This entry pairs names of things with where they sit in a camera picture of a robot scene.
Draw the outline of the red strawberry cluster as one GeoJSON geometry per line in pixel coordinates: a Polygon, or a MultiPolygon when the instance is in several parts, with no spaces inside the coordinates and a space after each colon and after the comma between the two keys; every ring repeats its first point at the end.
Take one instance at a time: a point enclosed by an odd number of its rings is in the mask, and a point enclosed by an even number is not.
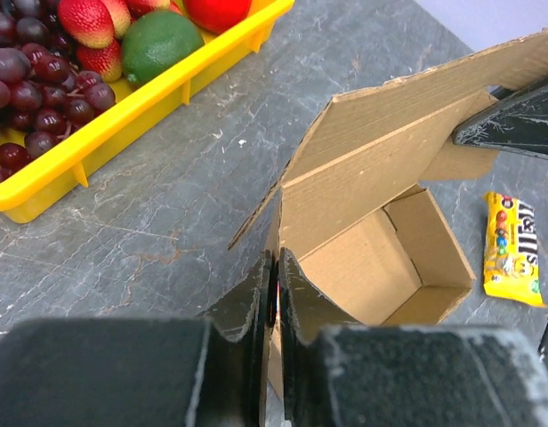
{"type": "Polygon", "coordinates": [[[61,0],[57,13],[62,27],[77,41],[77,59],[85,70],[106,83],[122,76],[119,42],[132,23],[155,11],[181,13],[173,1],[61,0]]]}

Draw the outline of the yellow plastic tray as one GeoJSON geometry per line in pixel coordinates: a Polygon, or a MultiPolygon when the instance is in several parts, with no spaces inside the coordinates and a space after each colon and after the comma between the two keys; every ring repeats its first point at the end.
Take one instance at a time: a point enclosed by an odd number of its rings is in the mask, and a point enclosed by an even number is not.
{"type": "Polygon", "coordinates": [[[112,84],[115,107],[0,183],[0,214],[31,222],[73,188],[87,186],[89,177],[119,152],[248,54],[259,52],[277,19],[293,5],[293,0],[255,1],[245,20],[219,36],[205,32],[202,49],[140,89],[125,79],[112,84]]]}

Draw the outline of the brown cardboard box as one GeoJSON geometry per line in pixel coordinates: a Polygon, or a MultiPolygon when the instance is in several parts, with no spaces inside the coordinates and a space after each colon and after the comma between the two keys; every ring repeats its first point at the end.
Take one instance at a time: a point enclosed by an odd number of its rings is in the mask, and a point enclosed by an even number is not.
{"type": "Polygon", "coordinates": [[[474,272],[422,182],[488,173],[496,153],[455,146],[454,129],[495,103],[489,86],[546,75],[548,28],[328,102],[272,188],[277,391],[291,390],[294,338],[328,324],[435,325],[468,296],[474,272]]]}

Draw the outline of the yellow candy bag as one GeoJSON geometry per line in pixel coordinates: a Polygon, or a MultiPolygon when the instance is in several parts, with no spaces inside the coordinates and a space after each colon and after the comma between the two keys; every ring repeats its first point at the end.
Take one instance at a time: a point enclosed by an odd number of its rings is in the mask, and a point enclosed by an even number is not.
{"type": "Polygon", "coordinates": [[[484,199],[488,206],[483,256],[486,295],[545,308],[534,207],[494,191],[484,199]]]}

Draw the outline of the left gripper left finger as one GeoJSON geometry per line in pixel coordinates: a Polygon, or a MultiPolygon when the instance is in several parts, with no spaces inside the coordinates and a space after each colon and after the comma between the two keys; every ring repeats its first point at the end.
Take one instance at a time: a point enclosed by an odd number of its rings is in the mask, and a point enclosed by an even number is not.
{"type": "Polygon", "coordinates": [[[0,426],[261,426],[273,256],[194,318],[40,318],[0,341],[0,426]]]}

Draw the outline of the dark purple grape bunch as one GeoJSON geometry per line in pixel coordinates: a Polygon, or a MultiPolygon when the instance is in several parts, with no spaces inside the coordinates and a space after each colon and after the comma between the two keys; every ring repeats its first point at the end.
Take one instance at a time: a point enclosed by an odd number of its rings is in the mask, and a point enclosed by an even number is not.
{"type": "Polygon", "coordinates": [[[82,68],[59,1],[0,1],[0,183],[113,107],[82,68]]]}

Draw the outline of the red apple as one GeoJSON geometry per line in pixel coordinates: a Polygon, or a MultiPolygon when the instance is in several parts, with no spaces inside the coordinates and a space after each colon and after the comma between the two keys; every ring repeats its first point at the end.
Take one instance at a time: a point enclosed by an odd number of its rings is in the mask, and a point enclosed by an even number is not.
{"type": "Polygon", "coordinates": [[[183,6],[199,27],[219,35],[244,20],[251,0],[184,0],[183,6]]]}

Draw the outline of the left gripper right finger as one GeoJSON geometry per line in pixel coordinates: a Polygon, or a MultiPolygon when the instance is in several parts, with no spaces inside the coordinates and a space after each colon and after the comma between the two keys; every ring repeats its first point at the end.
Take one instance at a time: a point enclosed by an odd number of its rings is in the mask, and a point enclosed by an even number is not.
{"type": "Polygon", "coordinates": [[[498,326],[365,326],[278,261],[286,418],[294,426],[548,426],[548,371],[498,326]]]}

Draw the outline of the green lime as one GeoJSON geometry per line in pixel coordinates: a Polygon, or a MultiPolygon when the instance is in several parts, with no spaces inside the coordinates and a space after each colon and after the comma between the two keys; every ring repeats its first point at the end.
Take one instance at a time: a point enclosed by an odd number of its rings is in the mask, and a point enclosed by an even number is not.
{"type": "Polygon", "coordinates": [[[171,11],[140,17],[125,33],[121,61],[126,80],[142,86],[205,45],[197,26],[171,11]]]}

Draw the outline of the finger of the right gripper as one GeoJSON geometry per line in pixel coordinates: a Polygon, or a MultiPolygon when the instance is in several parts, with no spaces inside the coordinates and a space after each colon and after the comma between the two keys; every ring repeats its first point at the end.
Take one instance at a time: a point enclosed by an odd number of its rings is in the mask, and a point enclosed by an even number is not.
{"type": "Polygon", "coordinates": [[[548,79],[503,94],[496,104],[457,126],[453,143],[548,160],[548,79]]]}

